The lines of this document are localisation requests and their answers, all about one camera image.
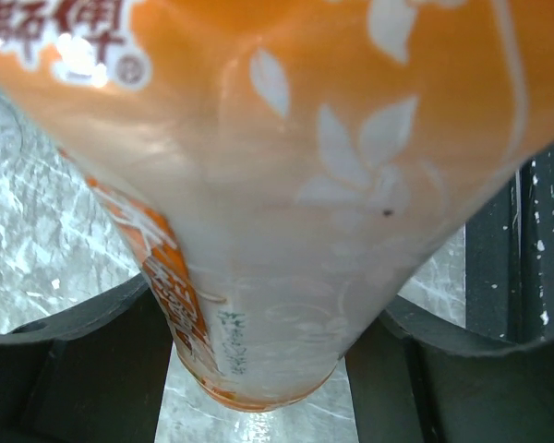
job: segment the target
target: beverage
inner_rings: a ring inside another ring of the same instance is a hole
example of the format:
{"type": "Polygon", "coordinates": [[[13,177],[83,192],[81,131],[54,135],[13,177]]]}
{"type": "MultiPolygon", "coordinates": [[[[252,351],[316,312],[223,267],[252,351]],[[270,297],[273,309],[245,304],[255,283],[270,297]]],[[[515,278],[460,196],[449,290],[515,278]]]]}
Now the beverage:
{"type": "Polygon", "coordinates": [[[0,84],[87,176],[201,386],[268,411],[554,138],[554,4],[0,0],[0,84]]]}

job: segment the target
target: bottle bottom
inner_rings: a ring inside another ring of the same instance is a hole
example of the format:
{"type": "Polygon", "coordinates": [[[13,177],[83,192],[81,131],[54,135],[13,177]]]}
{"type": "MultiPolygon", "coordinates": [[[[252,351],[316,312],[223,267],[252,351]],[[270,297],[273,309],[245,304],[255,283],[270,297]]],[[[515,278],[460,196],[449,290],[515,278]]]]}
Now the bottle bottom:
{"type": "Polygon", "coordinates": [[[177,353],[178,358],[181,360],[185,368],[188,370],[188,372],[191,373],[191,375],[197,380],[199,385],[210,397],[212,397],[214,400],[216,400],[226,408],[233,409],[241,413],[267,413],[269,411],[273,411],[275,409],[297,403],[298,401],[302,401],[305,397],[320,388],[326,382],[326,380],[330,378],[332,372],[334,372],[334,369],[336,367],[335,366],[332,371],[320,381],[320,383],[300,394],[288,396],[287,399],[281,398],[275,401],[258,401],[246,396],[239,395],[236,392],[223,390],[214,386],[214,384],[208,378],[199,376],[195,372],[191,364],[187,361],[186,358],[181,355],[180,352],[177,353]]]}

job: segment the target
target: chinese characters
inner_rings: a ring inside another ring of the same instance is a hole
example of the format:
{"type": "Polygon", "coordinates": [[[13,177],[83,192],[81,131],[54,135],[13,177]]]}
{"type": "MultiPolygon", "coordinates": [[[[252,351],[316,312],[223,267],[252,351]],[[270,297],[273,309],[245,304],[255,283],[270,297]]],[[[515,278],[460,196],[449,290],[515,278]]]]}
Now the chinese characters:
{"type": "Polygon", "coordinates": [[[94,179],[87,182],[141,263],[177,342],[185,345],[191,358],[217,373],[197,294],[188,280],[187,265],[165,218],[94,179]]]}
{"type": "Polygon", "coordinates": [[[245,315],[220,311],[218,319],[222,322],[225,340],[222,343],[224,355],[230,366],[230,372],[242,376],[247,371],[247,348],[243,345],[245,315]]]}
{"type": "Polygon", "coordinates": [[[34,70],[41,51],[53,44],[62,57],[54,63],[60,80],[86,82],[87,71],[101,78],[106,67],[108,78],[139,88],[151,75],[131,29],[131,8],[140,1],[0,0],[0,51],[14,52],[23,67],[34,70]]]}

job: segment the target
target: white leaf pattern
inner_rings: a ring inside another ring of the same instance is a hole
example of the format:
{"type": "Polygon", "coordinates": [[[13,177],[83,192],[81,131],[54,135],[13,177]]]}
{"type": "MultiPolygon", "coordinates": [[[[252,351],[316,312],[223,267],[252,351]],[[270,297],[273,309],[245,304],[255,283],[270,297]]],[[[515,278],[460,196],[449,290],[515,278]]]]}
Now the white leaf pattern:
{"type": "Polygon", "coordinates": [[[406,44],[416,21],[416,7],[406,0],[372,0],[367,11],[371,41],[403,65],[408,63],[406,44]]]}
{"type": "Polygon", "coordinates": [[[403,215],[409,203],[410,189],[400,169],[393,164],[384,166],[368,205],[375,210],[391,210],[394,215],[403,215]]]}
{"type": "Polygon", "coordinates": [[[285,118],[289,113],[289,84],[279,60],[259,48],[250,59],[250,79],[255,91],[280,117],[285,118]]]}
{"type": "Polygon", "coordinates": [[[410,97],[376,111],[361,127],[359,149],[370,168],[389,162],[410,139],[418,98],[410,97]]]}
{"type": "Polygon", "coordinates": [[[325,175],[317,175],[308,180],[297,194],[297,203],[341,204],[360,200],[361,193],[344,187],[325,175]]]}
{"type": "Polygon", "coordinates": [[[422,161],[421,168],[425,171],[428,179],[437,189],[440,196],[440,216],[447,214],[450,206],[450,190],[448,189],[440,169],[433,162],[422,161]]]}
{"type": "Polygon", "coordinates": [[[357,158],[343,124],[326,104],[319,109],[318,143],[320,159],[336,179],[363,189],[369,187],[369,173],[357,158]]]}

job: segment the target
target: floral pattern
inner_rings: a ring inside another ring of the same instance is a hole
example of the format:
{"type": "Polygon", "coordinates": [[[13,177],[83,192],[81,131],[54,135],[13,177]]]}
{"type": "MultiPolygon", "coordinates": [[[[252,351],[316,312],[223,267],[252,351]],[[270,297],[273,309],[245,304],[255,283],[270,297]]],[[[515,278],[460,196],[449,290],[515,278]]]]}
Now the floral pattern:
{"type": "Polygon", "coordinates": [[[369,38],[395,62],[408,64],[408,39],[418,7],[433,3],[443,7],[462,6],[467,0],[372,0],[367,12],[369,38]]]}
{"type": "MultiPolygon", "coordinates": [[[[320,106],[317,139],[325,172],[302,186],[297,202],[362,205],[403,214],[410,203],[410,190],[400,167],[391,161],[410,139],[417,103],[417,97],[409,97],[377,110],[361,127],[358,150],[331,107],[320,106]]],[[[349,212],[346,214],[338,212],[340,222],[353,218],[349,212]]]]}

